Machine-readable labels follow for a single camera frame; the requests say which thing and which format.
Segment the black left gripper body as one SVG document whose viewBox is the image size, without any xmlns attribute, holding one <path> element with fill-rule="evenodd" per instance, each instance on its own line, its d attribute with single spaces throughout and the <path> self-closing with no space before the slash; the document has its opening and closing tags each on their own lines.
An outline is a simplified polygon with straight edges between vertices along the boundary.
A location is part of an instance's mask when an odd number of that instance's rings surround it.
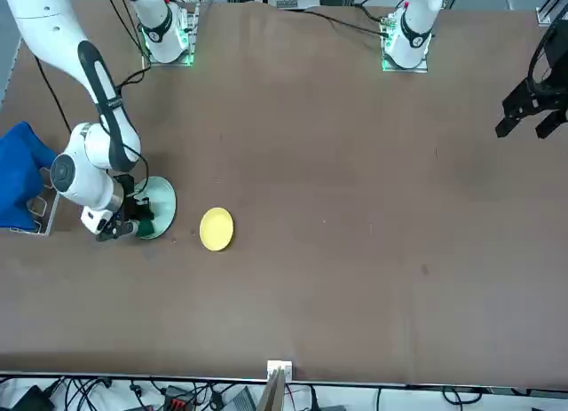
<svg viewBox="0 0 568 411">
<path fill-rule="evenodd" d="M 567 20 L 550 26 L 544 36 L 544 53 L 549 74 L 538 83 L 538 93 L 552 96 L 567 93 Z"/>
</svg>

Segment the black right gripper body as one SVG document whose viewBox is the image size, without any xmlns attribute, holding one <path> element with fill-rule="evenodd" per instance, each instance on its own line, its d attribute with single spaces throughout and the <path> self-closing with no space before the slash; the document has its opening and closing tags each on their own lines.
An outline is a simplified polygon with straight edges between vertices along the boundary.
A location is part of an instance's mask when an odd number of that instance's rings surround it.
<svg viewBox="0 0 568 411">
<path fill-rule="evenodd" d="M 120 174 L 116 175 L 114 179 L 119 183 L 123 191 L 121 208 L 115 215 L 116 222 L 121 225 L 127 222 L 137 222 L 137 201 L 134 198 L 136 184 L 134 177 L 130 174 Z"/>
</svg>

